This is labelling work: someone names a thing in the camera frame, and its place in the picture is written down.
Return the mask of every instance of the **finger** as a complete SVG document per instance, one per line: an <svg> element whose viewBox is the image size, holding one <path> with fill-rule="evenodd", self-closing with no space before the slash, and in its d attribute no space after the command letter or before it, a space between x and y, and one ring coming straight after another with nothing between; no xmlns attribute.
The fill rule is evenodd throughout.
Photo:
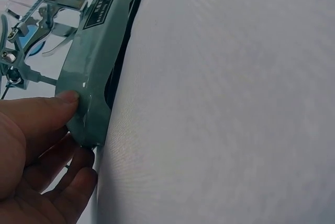
<svg viewBox="0 0 335 224"><path fill-rule="evenodd" d="M78 106L78 93L68 91L54 98L23 98L0 101L0 111L32 139L63 127Z"/></svg>
<svg viewBox="0 0 335 224"><path fill-rule="evenodd" d="M71 184L53 201L67 223L75 224L87 206L97 184L97 174L89 167L82 168Z"/></svg>
<svg viewBox="0 0 335 224"><path fill-rule="evenodd" d="M39 138L27 140L26 166L38 159L44 152L63 139L69 132L67 127L62 127L54 132L47 133Z"/></svg>
<svg viewBox="0 0 335 224"><path fill-rule="evenodd" d="M8 117L0 113L0 202L10 196L19 184L25 159L25 136Z"/></svg>
<svg viewBox="0 0 335 224"><path fill-rule="evenodd" d="M92 168L94 164L94 152L85 148L78 148L73 156L67 173L62 177L54 190L44 195L53 201L60 193L65 190L74 180L77 173L84 167Z"/></svg>
<svg viewBox="0 0 335 224"><path fill-rule="evenodd" d="M27 167L24 170L23 179L33 190L42 192L71 160L77 147L71 135L67 135L44 153L38 159L38 163Z"/></svg>

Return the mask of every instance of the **screw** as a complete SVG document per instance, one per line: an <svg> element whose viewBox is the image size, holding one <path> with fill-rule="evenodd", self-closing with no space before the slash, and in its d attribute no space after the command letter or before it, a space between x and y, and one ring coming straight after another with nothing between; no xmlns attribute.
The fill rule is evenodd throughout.
<svg viewBox="0 0 335 224"><path fill-rule="evenodd" d="M46 11L46 8L39 8L38 13L40 15L43 15L45 11Z"/></svg>
<svg viewBox="0 0 335 224"><path fill-rule="evenodd" d="M8 38L9 38L9 39L10 39L10 38L13 38L13 36L14 36L14 32L11 32L11 33L9 34Z"/></svg>

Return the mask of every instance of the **hand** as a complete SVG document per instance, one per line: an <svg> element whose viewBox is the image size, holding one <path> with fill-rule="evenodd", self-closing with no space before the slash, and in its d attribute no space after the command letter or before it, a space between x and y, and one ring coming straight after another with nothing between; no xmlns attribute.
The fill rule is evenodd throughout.
<svg viewBox="0 0 335 224"><path fill-rule="evenodd" d="M0 101L0 223L76 223L97 183L94 154L64 126L76 92ZM72 159L52 191L41 194Z"/></svg>

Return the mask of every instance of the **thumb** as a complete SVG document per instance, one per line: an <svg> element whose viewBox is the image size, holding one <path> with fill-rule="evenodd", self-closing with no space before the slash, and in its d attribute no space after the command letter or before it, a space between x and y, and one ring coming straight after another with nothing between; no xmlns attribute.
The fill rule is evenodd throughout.
<svg viewBox="0 0 335 224"><path fill-rule="evenodd" d="M78 98L77 92L68 91L54 98L2 100L0 112L9 117L29 139L63 127L73 117Z"/></svg>

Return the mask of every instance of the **fingernail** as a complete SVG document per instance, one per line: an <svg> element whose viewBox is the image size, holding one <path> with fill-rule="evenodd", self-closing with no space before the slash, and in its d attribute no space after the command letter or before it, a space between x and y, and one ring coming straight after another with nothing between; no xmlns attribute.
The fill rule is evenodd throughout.
<svg viewBox="0 0 335 224"><path fill-rule="evenodd" d="M66 91L66 92L61 92L60 94L57 94L56 97L60 98L64 102L73 103L78 100L79 94L78 92L75 92L75 91Z"/></svg>

